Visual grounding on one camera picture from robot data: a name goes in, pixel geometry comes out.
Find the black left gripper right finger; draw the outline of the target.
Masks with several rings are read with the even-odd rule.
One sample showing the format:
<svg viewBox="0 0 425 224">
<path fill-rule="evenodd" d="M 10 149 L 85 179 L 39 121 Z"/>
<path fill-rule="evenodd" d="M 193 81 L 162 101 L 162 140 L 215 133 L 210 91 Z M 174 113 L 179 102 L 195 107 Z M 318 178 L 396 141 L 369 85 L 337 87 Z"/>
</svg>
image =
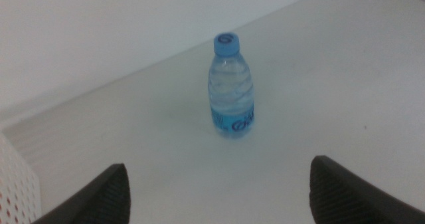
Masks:
<svg viewBox="0 0 425 224">
<path fill-rule="evenodd" d="M 424 212 L 389 195 L 327 156 L 315 156 L 309 206 L 316 223 L 424 224 Z"/>
</svg>

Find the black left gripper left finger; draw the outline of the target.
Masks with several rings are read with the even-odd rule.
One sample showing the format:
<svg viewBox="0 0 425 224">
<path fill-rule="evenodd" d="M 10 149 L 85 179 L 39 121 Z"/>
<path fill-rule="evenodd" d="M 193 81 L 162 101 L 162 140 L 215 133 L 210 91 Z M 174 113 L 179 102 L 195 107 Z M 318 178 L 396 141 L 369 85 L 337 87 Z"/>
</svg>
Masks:
<svg viewBox="0 0 425 224">
<path fill-rule="evenodd" d="M 36 224 L 128 224 L 130 188 L 124 164 L 113 164 Z"/>
</svg>

